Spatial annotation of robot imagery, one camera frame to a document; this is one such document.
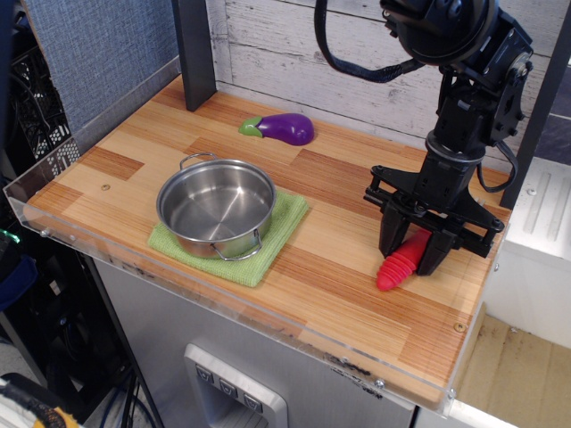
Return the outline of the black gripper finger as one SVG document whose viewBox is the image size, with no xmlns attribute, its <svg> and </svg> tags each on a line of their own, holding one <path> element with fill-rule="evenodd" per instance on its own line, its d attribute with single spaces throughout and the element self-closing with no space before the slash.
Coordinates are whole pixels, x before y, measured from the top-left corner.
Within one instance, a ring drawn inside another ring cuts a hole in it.
<svg viewBox="0 0 571 428">
<path fill-rule="evenodd" d="M 395 208 L 385 207 L 379 237 L 379 250 L 385 258 L 401 246 L 409 227 L 410 220 L 407 216 Z"/>
<path fill-rule="evenodd" d="M 451 231 L 435 231 L 427 241 L 423 256 L 418 265 L 419 276 L 430 276 L 455 248 L 458 236 Z"/>
</svg>

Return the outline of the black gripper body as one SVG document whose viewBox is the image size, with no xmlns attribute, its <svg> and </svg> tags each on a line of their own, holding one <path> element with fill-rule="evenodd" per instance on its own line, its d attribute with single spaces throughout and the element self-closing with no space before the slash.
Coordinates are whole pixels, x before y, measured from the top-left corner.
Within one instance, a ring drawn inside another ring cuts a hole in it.
<svg viewBox="0 0 571 428">
<path fill-rule="evenodd" d="M 431 211 L 466 221 L 467 228 L 482 235 L 489 243 L 487 257 L 504 224 L 470 194 L 468 185 L 475 169 L 474 162 L 446 160 L 433 153 L 425 157 L 419 172 L 376 165 L 371 168 L 372 181 L 364 199 L 381 209 L 382 203 L 389 198 L 398 198 L 416 213 Z"/>
</svg>

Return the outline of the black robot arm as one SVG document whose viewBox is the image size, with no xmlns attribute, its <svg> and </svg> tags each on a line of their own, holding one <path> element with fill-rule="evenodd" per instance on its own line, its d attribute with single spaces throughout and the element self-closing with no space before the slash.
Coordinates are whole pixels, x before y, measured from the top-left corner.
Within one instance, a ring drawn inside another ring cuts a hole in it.
<svg viewBox="0 0 571 428">
<path fill-rule="evenodd" d="M 443 80 L 421 170 L 375 166 L 365 197 L 383 215 L 383 255 L 401 246 L 411 225 L 429 233 L 417 267 L 429 276 L 450 251 L 486 257 L 504 228 L 469 186 L 483 178 L 488 148 L 515 160 L 506 141 L 524 118 L 532 40 L 495 1 L 384 1 L 382 8 L 405 51 L 415 62 L 437 67 Z"/>
</svg>

